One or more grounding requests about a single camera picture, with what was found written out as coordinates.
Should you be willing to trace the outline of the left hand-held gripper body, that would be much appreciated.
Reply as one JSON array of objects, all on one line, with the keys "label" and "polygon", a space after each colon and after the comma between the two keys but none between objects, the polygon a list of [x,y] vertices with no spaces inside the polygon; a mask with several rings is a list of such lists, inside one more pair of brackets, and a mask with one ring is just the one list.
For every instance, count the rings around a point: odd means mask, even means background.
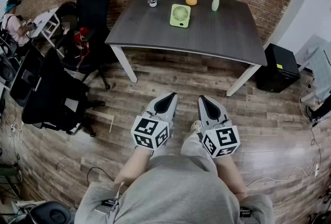
[{"label": "left hand-held gripper body", "polygon": [[135,146],[156,151],[166,145],[171,137],[173,114],[160,114],[144,111],[138,115],[131,128],[131,135]]}]

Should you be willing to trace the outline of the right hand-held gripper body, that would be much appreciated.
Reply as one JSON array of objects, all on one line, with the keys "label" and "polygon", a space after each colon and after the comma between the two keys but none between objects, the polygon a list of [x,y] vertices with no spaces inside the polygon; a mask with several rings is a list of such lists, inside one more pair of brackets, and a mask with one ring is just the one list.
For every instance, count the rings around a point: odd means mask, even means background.
[{"label": "right hand-held gripper body", "polygon": [[233,154],[240,146],[240,139],[237,126],[225,118],[218,120],[203,120],[200,132],[198,133],[202,147],[212,159]]}]

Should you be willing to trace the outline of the small green desk fan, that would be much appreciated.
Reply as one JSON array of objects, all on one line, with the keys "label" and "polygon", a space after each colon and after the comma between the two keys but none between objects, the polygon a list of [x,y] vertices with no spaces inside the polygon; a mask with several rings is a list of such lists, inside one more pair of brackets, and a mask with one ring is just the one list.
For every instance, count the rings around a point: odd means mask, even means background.
[{"label": "small green desk fan", "polygon": [[173,4],[171,8],[170,25],[187,28],[190,20],[190,11],[190,6]]}]

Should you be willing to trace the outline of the person's left forearm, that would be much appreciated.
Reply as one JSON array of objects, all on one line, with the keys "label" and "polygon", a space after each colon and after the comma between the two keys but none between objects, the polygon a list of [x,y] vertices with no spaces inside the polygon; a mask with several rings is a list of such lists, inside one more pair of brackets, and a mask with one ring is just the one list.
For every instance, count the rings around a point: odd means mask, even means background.
[{"label": "person's left forearm", "polygon": [[114,183],[124,183],[127,187],[130,186],[137,178],[146,172],[151,156],[152,150],[137,146],[132,152],[131,157],[116,176]]}]

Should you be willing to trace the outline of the person's right forearm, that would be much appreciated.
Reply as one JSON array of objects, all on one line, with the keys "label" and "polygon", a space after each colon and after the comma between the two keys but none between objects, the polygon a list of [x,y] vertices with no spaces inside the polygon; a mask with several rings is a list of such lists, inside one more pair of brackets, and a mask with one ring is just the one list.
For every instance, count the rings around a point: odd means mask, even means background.
[{"label": "person's right forearm", "polygon": [[244,180],[230,155],[214,159],[219,178],[226,184],[238,201],[246,198],[247,189]]}]

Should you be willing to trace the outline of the person's beige shoe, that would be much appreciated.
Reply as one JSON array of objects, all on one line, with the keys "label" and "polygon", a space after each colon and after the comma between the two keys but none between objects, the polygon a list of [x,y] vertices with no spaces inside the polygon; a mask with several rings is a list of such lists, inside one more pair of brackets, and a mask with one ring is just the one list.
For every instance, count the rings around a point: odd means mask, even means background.
[{"label": "person's beige shoe", "polygon": [[200,120],[196,120],[191,125],[191,132],[190,133],[200,133],[202,128],[202,123]]}]

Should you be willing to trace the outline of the person's grey trousers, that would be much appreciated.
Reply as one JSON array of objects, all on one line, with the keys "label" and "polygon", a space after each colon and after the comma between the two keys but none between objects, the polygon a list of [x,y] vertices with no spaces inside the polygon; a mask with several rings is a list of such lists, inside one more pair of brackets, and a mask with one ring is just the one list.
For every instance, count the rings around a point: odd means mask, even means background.
[{"label": "person's grey trousers", "polygon": [[183,140],[179,155],[171,154],[166,146],[162,146],[157,149],[155,152],[151,150],[137,146],[134,151],[134,154],[138,156],[147,156],[147,158],[156,158],[160,156],[182,156],[191,158],[196,164],[203,165],[207,171],[216,170],[216,165],[207,150],[203,148],[198,132],[192,130],[189,132]]}]

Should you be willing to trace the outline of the white table leg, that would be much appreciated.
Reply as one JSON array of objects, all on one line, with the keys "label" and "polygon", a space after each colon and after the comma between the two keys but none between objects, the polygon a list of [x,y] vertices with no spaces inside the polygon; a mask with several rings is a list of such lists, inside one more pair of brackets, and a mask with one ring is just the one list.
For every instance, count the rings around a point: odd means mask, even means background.
[{"label": "white table leg", "polygon": [[261,65],[250,65],[236,82],[227,90],[226,95],[232,96],[240,87],[242,87],[261,67]]},{"label": "white table leg", "polygon": [[113,50],[114,54],[116,55],[118,61],[120,62],[122,68],[124,69],[125,73],[129,77],[132,83],[137,83],[138,79],[135,73],[133,72],[122,48],[120,46],[111,45],[111,49]]}]

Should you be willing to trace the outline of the person's grey shirt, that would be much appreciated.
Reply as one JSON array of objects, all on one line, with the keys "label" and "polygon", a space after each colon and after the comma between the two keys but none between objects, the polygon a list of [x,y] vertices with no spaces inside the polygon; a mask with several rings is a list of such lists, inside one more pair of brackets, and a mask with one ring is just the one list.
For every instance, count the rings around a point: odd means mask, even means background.
[{"label": "person's grey shirt", "polygon": [[[115,207],[102,201],[117,200]],[[240,218],[240,207],[252,210]],[[274,224],[266,195],[238,201],[225,183],[189,157],[151,159],[147,171],[130,186],[92,182],[74,224]]]}]

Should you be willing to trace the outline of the black cabinet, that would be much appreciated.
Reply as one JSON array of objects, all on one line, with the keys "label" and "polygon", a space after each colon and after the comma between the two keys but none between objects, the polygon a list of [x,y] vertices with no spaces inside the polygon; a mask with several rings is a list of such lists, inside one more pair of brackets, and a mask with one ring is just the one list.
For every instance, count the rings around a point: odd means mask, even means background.
[{"label": "black cabinet", "polygon": [[280,93],[300,79],[300,73],[292,51],[270,43],[265,49],[267,66],[255,73],[257,88]]}]

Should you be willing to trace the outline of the black mesh office chair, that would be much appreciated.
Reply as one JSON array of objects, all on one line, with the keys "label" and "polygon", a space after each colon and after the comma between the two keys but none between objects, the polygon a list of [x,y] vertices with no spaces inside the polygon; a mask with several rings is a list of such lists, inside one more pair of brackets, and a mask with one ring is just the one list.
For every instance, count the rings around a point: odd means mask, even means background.
[{"label": "black mesh office chair", "polygon": [[96,136],[86,121],[86,110],[105,102],[88,99],[88,86],[65,71],[54,48],[43,57],[36,82],[22,110],[23,123],[69,135],[73,129],[84,127],[91,137]]},{"label": "black mesh office chair", "polygon": [[24,107],[30,92],[36,86],[36,79],[44,56],[36,48],[29,50],[15,76],[10,89],[10,96]]}]

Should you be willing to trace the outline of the red bag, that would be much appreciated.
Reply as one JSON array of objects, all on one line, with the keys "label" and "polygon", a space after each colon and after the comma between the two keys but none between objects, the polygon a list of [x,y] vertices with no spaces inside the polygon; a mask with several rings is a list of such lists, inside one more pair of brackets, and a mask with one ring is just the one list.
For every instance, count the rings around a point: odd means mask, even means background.
[{"label": "red bag", "polygon": [[74,31],[74,58],[82,60],[89,54],[89,42],[84,40],[90,33],[87,27],[81,27]]}]

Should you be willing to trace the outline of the tall black office chair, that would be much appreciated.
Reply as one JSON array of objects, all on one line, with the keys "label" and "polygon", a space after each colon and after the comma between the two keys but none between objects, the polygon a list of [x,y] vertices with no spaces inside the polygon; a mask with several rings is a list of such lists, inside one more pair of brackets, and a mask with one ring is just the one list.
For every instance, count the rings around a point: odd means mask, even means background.
[{"label": "tall black office chair", "polygon": [[[104,73],[103,65],[116,63],[118,59],[111,47],[106,44],[110,32],[107,27],[107,16],[110,0],[77,0],[78,26],[69,30],[63,37],[63,46],[66,51],[62,64],[66,69],[84,74],[82,82],[94,71],[98,71],[105,88],[110,89]],[[74,58],[74,31],[87,27],[90,33],[84,40],[89,42],[89,54],[82,60]]]}]

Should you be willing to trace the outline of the black round seat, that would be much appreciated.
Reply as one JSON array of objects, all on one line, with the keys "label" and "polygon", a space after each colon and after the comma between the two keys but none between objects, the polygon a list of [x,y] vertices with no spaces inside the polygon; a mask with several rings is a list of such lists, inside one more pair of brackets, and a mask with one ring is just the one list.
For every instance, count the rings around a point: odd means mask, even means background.
[{"label": "black round seat", "polygon": [[29,215],[36,224],[69,224],[71,212],[57,201],[49,201],[31,209]]}]

